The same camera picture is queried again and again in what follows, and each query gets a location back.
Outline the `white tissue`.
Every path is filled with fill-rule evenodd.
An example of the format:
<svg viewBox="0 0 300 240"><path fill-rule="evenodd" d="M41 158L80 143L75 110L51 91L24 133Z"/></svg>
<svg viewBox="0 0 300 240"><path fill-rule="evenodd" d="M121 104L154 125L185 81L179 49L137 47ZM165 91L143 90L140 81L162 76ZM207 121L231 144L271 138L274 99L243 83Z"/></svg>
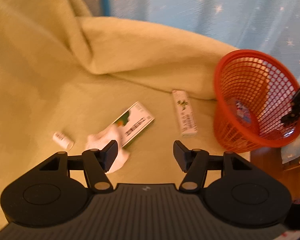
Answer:
<svg viewBox="0 0 300 240"><path fill-rule="evenodd" d="M111 140L116 140L118 143L118 154L114 160L111 168L107 172L108 174L114 173L123 167L125 162L129 158L129 153L122 148L121 145L121 135L115 124L108 126L106 129L97 134L90 134L87 137L87 143L85 149L89 150L92 148L97 148L101 150L104 148Z"/></svg>

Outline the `long white ointment box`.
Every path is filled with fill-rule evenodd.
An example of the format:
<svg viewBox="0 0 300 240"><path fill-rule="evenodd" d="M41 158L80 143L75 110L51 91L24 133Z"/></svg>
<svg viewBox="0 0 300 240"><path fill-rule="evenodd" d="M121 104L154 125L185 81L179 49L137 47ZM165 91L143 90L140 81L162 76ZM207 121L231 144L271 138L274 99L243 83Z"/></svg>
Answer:
<svg viewBox="0 0 300 240"><path fill-rule="evenodd" d="M197 134L197 125L188 94L184 90L173 90L172 96L177 112L181 135L193 136Z"/></svg>

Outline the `green white medicine box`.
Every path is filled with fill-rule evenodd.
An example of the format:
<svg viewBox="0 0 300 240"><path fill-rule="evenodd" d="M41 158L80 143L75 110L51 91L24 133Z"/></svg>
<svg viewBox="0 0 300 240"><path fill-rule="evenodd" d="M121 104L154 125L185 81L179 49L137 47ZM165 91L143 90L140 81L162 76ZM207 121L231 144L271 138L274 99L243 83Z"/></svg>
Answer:
<svg viewBox="0 0 300 240"><path fill-rule="evenodd" d="M121 137L121 146L128 145L154 120L143 104L135 102L114 121Z"/></svg>

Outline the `small white pill bottle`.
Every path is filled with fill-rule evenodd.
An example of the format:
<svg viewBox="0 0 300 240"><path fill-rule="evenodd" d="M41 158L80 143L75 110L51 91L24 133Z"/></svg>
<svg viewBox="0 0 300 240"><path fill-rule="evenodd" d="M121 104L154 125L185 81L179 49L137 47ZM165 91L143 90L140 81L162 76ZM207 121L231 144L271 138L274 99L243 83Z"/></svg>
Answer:
<svg viewBox="0 0 300 240"><path fill-rule="evenodd" d="M52 136L53 141L65 150L71 150L74 142L61 132L55 132Z"/></svg>

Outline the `orange mesh plastic basket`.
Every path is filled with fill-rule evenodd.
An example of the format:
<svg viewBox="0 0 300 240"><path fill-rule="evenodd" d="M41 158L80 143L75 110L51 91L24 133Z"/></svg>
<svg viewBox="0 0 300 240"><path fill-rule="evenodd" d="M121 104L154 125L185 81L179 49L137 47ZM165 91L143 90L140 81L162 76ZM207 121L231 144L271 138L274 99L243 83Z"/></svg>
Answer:
<svg viewBox="0 0 300 240"><path fill-rule="evenodd" d="M275 58L256 50L235 50L217 64L217 99L213 124L217 141L228 151L281 148L300 134L300 114L293 110L300 88L293 74Z"/></svg>

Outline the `yellow-green fleece blanket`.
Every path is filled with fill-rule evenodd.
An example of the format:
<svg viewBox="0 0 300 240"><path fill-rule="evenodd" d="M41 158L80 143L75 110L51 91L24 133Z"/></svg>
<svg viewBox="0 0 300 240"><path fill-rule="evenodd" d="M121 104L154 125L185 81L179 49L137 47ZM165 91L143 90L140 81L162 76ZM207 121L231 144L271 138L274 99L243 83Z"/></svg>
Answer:
<svg viewBox="0 0 300 240"><path fill-rule="evenodd" d="M94 17L83 0L0 0L0 195L60 150L72 155L133 103L155 120L126 148L129 158L109 174L113 184L179 184L175 140L213 155L213 72L233 47L160 24ZM189 97L197 134L181 135L173 90ZM6 225L0 207L0 229Z"/></svg>

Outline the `wooden bedside table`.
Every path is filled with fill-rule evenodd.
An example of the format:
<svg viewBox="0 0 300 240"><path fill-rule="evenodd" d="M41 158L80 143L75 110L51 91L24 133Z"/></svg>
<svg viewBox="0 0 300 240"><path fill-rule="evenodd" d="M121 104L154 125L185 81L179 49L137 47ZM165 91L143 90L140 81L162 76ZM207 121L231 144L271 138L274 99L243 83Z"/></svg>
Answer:
<svg viewBox="0 0 300 240"><path fill-rule="evenodd" d="M263 147L251 151L250 162L285 185L293 200L300 199L300 165L283 164L281 148Z"/></svg>

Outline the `blue star curtain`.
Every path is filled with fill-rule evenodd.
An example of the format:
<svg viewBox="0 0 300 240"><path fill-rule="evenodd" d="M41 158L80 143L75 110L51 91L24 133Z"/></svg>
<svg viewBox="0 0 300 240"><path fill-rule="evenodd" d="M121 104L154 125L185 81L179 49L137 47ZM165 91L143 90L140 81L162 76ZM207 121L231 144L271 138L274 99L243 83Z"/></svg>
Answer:
<svg viewBox="0 0 300 240"><path fill-rule="evenodd" d="M101 0L107 16L149 21L265 52L300 81L300 0Z"/></svg>

